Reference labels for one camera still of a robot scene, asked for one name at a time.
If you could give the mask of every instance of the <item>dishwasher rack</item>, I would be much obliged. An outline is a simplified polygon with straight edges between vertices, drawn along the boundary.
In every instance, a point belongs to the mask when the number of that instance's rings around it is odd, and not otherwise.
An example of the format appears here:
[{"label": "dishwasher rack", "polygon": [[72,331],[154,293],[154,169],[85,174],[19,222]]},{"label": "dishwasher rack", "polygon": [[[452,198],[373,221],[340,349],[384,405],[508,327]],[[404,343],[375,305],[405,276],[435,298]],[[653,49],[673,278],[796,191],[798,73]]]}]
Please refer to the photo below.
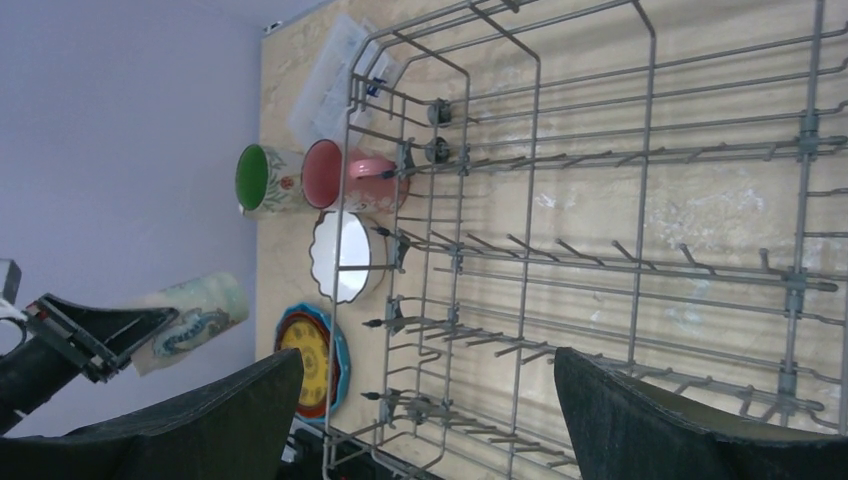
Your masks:
[{"label": "dishwasher rack", "polygon": [[[377,420],[358,431],[339,433],[333,428],[329,415],[325,416],[325,478],[328,478],[329,471],[350,458],[337,458],[335,446],[362,435],[371,436],[370,445],[355,455],[370,454],[404,478],[426,475],[446,455],[458,456],[463,461],[475,463],[484,470],[506,478],[520,475],[519,463],[529,465],[527,468],[542,469],[545,472],[542,476],[550,474],[557,478],[577,478],[579,472],[575,468],[576,459],[567,437],[554,438],[522,426],[524,413],[519,409],[519,403],[523,396],[522,371],[544,358],[551,363],[557,347],[567,346],[570,344],[568,339],[581,336],[618,342],[622,346],[621,355],[605,350],[588,353],[595,354],[598,361],[608,367],[627,372],[636,378],[664,382],[663,385],[675,393],[708,392],[715,398],[736,402],[736,413],[749,419],[774,421],[789,426],[793,419],[804,417],[823,431],[848,434],[848,351],[845,349],[848,340],[848,301],[839,300],[846,290],[848,274],[844,266],[804,267],[805,242],[810,239],[835,242],[848,239],[848,231],[810,229],[807,219],[808,206],[812,202],[836,202],[840,197],[848,195],[848,188],[841,186],[825,190],[811,189],[811,178],[814,178],[816,167],[822,162],[832,161],[831,158],[840,158],[848,142],[848,137],[838,131],[836,135],[820,135],[820,132],[826,131],[824,127],[829,122],[838,125],[837,120],[841,118],[848,100],[824,108],[817,107],[821,82],[826,78],[840,76],[848,66],[848,58],[843,59],[841,64],[823,64],[821,52],[828,42],[836,42],[837,45],[838,42],[844,42],[848,37],[848,23],[841,29],[826,30],[824,0],[809,0],[805,3],[811,7],[813,27],[807,35],[660,62],[657,60],[657,52],[662,32],[655,29],[651,16],[638,0],[607,1],[567,13],[545,15],[520,25],[515,25],[511,19],[512,15],[544,3],[544,0],[459,2],[379,30],[370,35],[359,49],[356,58],[362,55],[370,42],[380,42],[380,52],[396,48],[408,54],[398,75],[401,80],[395,85],[386,85],[368,74],[379,55],[374,56],[365,72],[351,70],[348,119],[355,111],[370,108],[382,114],[385,122],[382,127],[377,125],[370,128],[348,123],[347,133],[349,136],[356,132],[362,134],[364,139],[385,142],[396,148],[396,170],[386,172],[385,176],[402,178],[414,175],[415,182],[425,190],[396,192],[396,200],[402,193],[408,193],[410,201],[424,202],[427,215],[409,216],[400,209],[399,213],[394,214],[389,227],[379,228],[379,233],[387,238],[390,251],[393,252],[387,265],[337,268],[334,298],[338,291],[339,270],[386,270],[389,292],[383,318],[364,322],[370,328],[384,328],[386,335],[383,384],[374,385],[372,391],[362,392],[365,398],[375,402],[374,415]],[[647,45],[643,53],[646,64],[548,80],[543,76],[542,57],[521,40],[522,35],[528,32],[548,28],[563,29],[572,21],[622,9],[627,9],[632,22],[640,25],[643,30]],[[459,43],[448,42],[452,38],[450,32],[468,31],[472,26],[484,27],[488,33],[472,36]],[[477,75],[486,73],[474,73],[452,55],[493,42],[510,46],[512,53],[518,52],[523,56],[516,57],[518,60],[515,61],[525,61],[529,65],[522,70],[522,74],[529,76],[529,82],[508,83],[482,92],[472,88],[472,83],[479,78]],[[656,86],[655,80],[661,72],[712,61],[738,59],[744,62],[749,55],[778,55],[785,49],[803,49],[807,58],[805,68],[672,90],[660,90]],[[402,88],[404,75],[422,61],[455,72],[455,78],[458,79],[457,98],[419,98],[415,93]],[[644,91],[635,95],[613,94],[611,98],[563,105],[551,105],[554,102],[547,101],[545,97],[547,92],[557,89],[573,89],[625,77],[641,79]],[[799,110],[664,124],[656,120],[655,105],[660,99],[686,100],[702,94],[721,95],[738,89],[787,82],[803,83],[804,103],[798,106]],[[382,102],[377,101],[377,92],[383,94]],[[450,93],[445,92],[444,96],[450,96]],[[521,101],[530,102],[531,106],[509,107],[500,113],[492,113],[489,107],[478,107],[483,102],[504,105],[515,98],[522,98]],[[579,117],[585,111],[619,105],[636,105],[641,108],[640,123],[628,128],[557,132],[552,135],[543,134],[540,127],[545,116]],[[776,122],[796,122],[795,133],[782,136],[783,130],[771,127]],[[492,125],[495,124],[512,125],[501,132],[520,131],[525,135],[493,140],[485,132],[494,128]],[[685,141],[675,144],[673,140],[663,144],[657,140],[663,134],[678,132],[733,134],[737,129],[749,126],[758,128],[757,136],[751,140],[694,144]],[[413,130],[429,132],[427,140],[416,141],[410,135]],[[622,135],[635,136],[635,143],[627,145],[625,142],[608,141]],[[426,157],[429,162],[425,163],[419,157]],[[670,254],[657,255],[655,258],[646,253],[645,225],[649,216],[646,204],[650,196],[655,195],[650,187],[649,170],[736,166],[743,163],[756,163],[765,168],[778,168],[777,165],[783,164],[791,165],[794,169],[793,189],[794,185],[798,185],[798,190],[791,192],[791,196],[797,198],[797,209],[792,213],[796,227],[788,265],[777,266],[774,255],[770,256],[772,252],[766,248],[760,248],[752,254],[753,262],[746,259],[726,264],[699,258],[697,249],[683,242],[677,242],[672,245],[673,249],[669,249],[674,250],[676,258]],[[587,170],[590,172],[597,169],[598,178],[607,175],[604,172],[628,169],[634,172],[634,185],[637,185],[634,198],[635,238],[608,238],[605,245],[594,244],[587,248],[578,246],[579,241],[559,237],[545,239],[551,244],[549,248],[534,246],[539,243],[539,234],[533,232],[534,203],[539,201],[534,196],[534,185],[539,179],[554,172],[567,173],[584,169],[591,169]],[[465,230],[464,225],[469,217],[464,213],[463,205],[465,202],[467,206],[467,202],[471,201],[468,185],[484,175],[488,175],[487,181],[492,178],[520,178],[526,182],[526,199],[522,197],[515,200],[522,204],[526,202],[522,207],[526,212],[523,230],[519,226],[503,237],[486,237],[479,232]],[[344,191],[344,175],[341,183],[341,191]],[[340,239],[342,216],[339,215],[338,219]],[[423,259],[423,271],[412,271],[409,268],[409,259],[413,255]],[[554,272],[553,278],[534,275],[534,271]],[[402,291],[399,280],[413,275],[421,276],[421,290]],[[432,284],[437,275],[446,280],[447,290],[442,297],[428,292],[428,288],[435,288]],[[617,280],[605,284],[603,279],[606,278]],[[515,285],[519,292],[517,308],[475,306],[473,302],[466,301],[462,297],[463,282],[483,279]],[[621,285],[623,281],[629,286]],[[734,297],[732,300],[662,289],[659,292],[649,291],[645,288],[647,281],[712,282],[745,291],[762,289],[778,292],[781,301],[763,305],[747,302],[744,298],[740,300],[730,294],[730,297]],[[563,318],[539,318],[531,314],[528,308],[528,298],[537,288],[621,297],[629,304],[629,312],[626,314],[629,322],[623,330],[615,331]],[[840,311],[817,311],[815,302],[822,298],[830,302],[837,299]],[[768,359],[744,351],[726,351],[642,335],[637,330],[645,315],[640,307],[650,300],[720,309],[728,316],[750,314],[770,318],[776,325],[774,328],[781,329],[785,348],[779,358]],[[446,313],[437,316],[432,314],[435,311]],[[337,313],[334,305],[332,329],[336,328]],[[509,328],[480,326],[466,321],[466,315],[497,318]],[[837,373],[823,372],[798,361],[798,330],[804,322],[814,322],[822,328],[831,329],[829,335],[840,340],[842,351],[838,355]],[[555,343],[553,338],[556,335],[550,338],[533,336],[530,332],[532,328],[558,332],[557,335],[564,335],[559,338],[566,340]],[[456,375],[452,358],[460,350],[473,350],[486,345],[497,346],[494,352],[496,358],[514,356],[515,359],[512,367],[514,371],[511,372],[514,380],[511,400],[506,403],[507,414],[502,417],[485,413],[484,409],[476,405],[460,404],[455,401],[451,391],[455,383],[452,378]],[[676,362],[656,364],[639,361],[639,354],[643,350],[696,356],[704,361],[707,368],[710,362],[724,361],[763,369],[773,373],[774,384],[772,388],[755,387],[733,378],[724,378],[721,369],[702,374],[688,371],[685,364],[678,366]],[[402,353],[411,354],[412,357],[398,357]],[[402,363],[398,368],[391,368],[392,360],[396,358],[402,358]],[[332,369],[331,363],[329,379],[333,378]],[[395,379],[400,375],[412,375],[414,386],[396,385]],[[422,387],[424,377],[435,379],[437,387]],[[807,379],[832,385],[838,391],[838,398],[832,402],[810,398],[804,389],[799,388],[799,382],[803,383]],[[835,412],[833,419],[828,420],[824,412]],[[399,426],[402,426],[401,430],[390,435],[391,429]],[[425,428],[435,434],[426,435]],[[469,444],[479,444],[503,461],[489,461],[462,453],[452,446],[455,438]],[[380,453],[401,441],[432,447],[434,456],[415,467],[409,467]]]}]

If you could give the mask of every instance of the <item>pink mug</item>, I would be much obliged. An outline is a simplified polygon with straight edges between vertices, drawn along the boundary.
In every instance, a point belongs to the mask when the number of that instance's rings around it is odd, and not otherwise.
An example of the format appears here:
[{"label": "pink mug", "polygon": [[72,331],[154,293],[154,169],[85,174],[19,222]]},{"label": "pink mug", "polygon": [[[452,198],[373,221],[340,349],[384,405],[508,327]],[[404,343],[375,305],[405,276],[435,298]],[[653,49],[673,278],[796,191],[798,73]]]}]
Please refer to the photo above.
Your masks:
[{"label": "pink mug", "polygon": [[[341,206],[348,212],[391,213],[406,200],[409,179],[400,180],[400,194],[395,204],[396,177],[385,178],[395,164],[384,155],[355,147],[348,152],[348,168],[342,172],[342,151],[332,140],[318,140],[303,158],[301,180],[306,201],[313,207],[335,210]],[[341,175],[345,179],[344,195],[339,195]]]}]

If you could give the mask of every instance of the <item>green mug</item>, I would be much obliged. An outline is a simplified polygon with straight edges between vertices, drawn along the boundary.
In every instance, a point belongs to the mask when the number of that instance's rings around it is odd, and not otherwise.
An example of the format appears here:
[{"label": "green mug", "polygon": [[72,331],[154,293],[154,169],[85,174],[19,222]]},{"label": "green mug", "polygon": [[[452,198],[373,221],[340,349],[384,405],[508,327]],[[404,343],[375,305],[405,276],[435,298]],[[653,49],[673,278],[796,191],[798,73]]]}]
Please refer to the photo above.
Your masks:
[{"label": "green mug", "polygon": [[249,145],[236,166],[239,210],[256,220],[309,208],[300,181],[303,155],[266,145]]}]

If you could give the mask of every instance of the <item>ceramic cup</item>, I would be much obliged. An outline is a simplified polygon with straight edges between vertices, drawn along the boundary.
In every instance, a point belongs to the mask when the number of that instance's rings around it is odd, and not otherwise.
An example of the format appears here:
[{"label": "ceramic cup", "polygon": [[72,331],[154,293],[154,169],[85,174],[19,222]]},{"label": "ceramic cup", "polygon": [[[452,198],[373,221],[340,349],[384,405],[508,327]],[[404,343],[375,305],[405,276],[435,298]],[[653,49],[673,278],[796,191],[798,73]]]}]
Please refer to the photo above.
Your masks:
[{"label": "ceramic cup", "polygon": [[[336,260],[336,225],[339,212],[323,212],[312,231],[312,278],[318,283],[321,295],[332,299],[333,275]],[[386,265],[386,238],[374,228],[377,223],[355,213],[342,215],[341,266]],[[383,280],[385,270],[348,270],[339,272],[337,303],[351,303],[371,292]]]},{"label": "ceramic cup", "polygon": [[192,350],[247,320],[250,302],[238,280],[219,272],[138,298],[134,308],[173,307],[180,316],[132,355],[140,376],[170,367]]},{"label": "ceramic cup", "polygon": [[249,145],[236,166],[236,197],[242,214],[260,220],[304,209],[303,156],[265,145]]},{"label": "ceramic cup", "polygon": [[[362,147],[348,152],[348,168],[342,171],[342,151],[332,140],[319,140],[303,159],[303,193],[309,205],[325,210],[338,209],[344,199],[349,212],[391,213],[403,205],[409,190],[409,179],[400,180],[400,194],[395,204],[398,179],[384,178],[395,164],[384,155]],[[345,179],[344,195],[339,195],[341,175]]]}]

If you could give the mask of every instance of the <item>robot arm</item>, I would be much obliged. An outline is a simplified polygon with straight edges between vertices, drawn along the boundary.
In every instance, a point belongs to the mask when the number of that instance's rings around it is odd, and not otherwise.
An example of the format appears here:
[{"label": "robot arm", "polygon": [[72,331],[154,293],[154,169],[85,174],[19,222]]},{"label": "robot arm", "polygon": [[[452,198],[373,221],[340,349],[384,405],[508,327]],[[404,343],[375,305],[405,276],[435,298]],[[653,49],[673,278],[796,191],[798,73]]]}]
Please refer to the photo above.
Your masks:
[{"label": "robot arm", "polygon": [[0,356],[0,435],[77,375],[92,382],[117,375],[133,352],[179,316],[173,308],[84,307],[49,293],[18,311],[11,305],[20,280],[17,264],[0,259],[0,321],[21,329],[18,345]]}]

